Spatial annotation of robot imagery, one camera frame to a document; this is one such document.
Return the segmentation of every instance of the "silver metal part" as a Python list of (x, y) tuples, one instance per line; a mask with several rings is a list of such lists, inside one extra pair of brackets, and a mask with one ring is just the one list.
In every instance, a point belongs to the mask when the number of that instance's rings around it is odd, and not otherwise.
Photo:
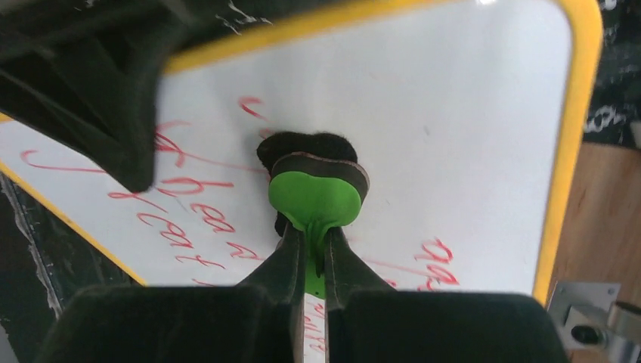
[(617, 302), (620, 284), (559, 282), (548, 312), (566, 349), (593, 349), (614, 363), (641, 354), (641, 308)]
[(589, 347), (577, 342), (571, 334), (576, 325), (565, 326), (572, 306), (592, 306), (607, 312), (610, 305), (617, 299), (621, 284), (594, 282), (556, 283), (547, 312), (557, 326), (559, 336), (566, 349), (588, 349)]

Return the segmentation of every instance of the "white whiteboard surface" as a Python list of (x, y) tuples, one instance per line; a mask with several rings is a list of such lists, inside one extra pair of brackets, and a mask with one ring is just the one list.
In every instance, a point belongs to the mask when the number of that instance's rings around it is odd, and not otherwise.
[(530, 294), (571, 28), (553, 2), (486, 3), (419, 6), (166, 76), (155, 189), (138, 199), (16, 122), (0, 124), (0, 160), (147, 284), (235, 284), (278, 242), (263, 129), (336, 132), (370, 176), (345, 234), (374, 271), (401, 289)]

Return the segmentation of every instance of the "metal clamp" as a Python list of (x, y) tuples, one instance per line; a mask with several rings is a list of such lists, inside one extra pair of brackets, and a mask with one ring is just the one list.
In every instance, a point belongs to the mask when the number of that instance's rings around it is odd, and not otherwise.
[(548, 312), (566, 349), (593, 349), (614, 363), (641, 359), (641, 308), (616, 301), (620, 284), (558, 282)]

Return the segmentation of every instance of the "yellow whiteboard frame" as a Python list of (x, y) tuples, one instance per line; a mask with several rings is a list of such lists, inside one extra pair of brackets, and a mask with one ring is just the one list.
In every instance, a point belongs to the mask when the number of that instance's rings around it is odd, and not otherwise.
[[(243, 31), (242, 36), (228, 36), (199, 48), (177, 54), (169, 60), (166, 73), (178, 73), (216, 62), (223, 58), (267, 48), (271, 45), (291, 42), (292, 40), (312, 36), (332, 28), (348, 26), (354, 22), (384, 17), (399, 11), (410, 11), (412, 8), (425, 4), (436, 5), (453, 1), (456, 0), (390, 0), (386, 2), (358, 0), (329, 6), (312, 11), (309, 14), (283, 20), (278, 26), (259, 26)], [(556, 251), (559, 247), (559, 237), (570, 194), (574, 166), (577, 162), (581, 145), (582, 125), (586, 119), (594, 77), (596, 76), (602, 38), (601, 14), (597, 3), (585, 2), (584, 0), (556, 0), (556, 3), (565, 11), (568, 17), (572, 31), (573, 52), (566, 83), (564, 110), (557, 141), (558, 147), (547, 201), (534, 289), (532, 291), (534, 298), (542, 305), (545, 305), (547, 301), (547, 294), (552, 281)], [(11, 119), (0, 114), (0, 123), (9, 120)], [(38, 202), (52, 211), (63, 222), (67, 223), (76, 233), (83, 236), (138, 283), (146, 284), (143, 278), (122, 263), (31, 185), (18, 177), (2, 161), (0, 161), (0, 171), (36, 198)]]

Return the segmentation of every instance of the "wooden surface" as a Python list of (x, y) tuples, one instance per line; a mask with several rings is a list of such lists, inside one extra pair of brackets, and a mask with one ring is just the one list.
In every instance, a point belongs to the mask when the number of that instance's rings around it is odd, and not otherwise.
[[(641, 305), (641, 151), (582, 145), (553, 278), (552, 287), (556, 280), (620, 282), (619, 299)], [(571, 357), (607, 361), (592, 352)]]

